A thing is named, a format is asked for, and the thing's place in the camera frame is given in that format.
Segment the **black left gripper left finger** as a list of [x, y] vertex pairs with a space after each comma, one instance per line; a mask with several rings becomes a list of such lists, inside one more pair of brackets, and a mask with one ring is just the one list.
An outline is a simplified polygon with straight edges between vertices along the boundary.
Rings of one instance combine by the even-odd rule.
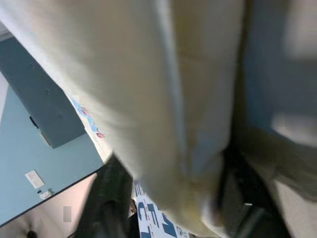
[[75, 238], [139, 238], [135, 216], [129, 218], [132, 177], [114, 154], [97, 172]]

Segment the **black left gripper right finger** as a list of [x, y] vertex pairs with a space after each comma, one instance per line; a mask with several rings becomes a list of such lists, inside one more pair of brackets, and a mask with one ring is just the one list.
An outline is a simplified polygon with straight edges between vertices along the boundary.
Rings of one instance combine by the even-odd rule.
[[291, 236], [263, 180], [234, 146], [224, 151], [218, 207], [230, 238]]

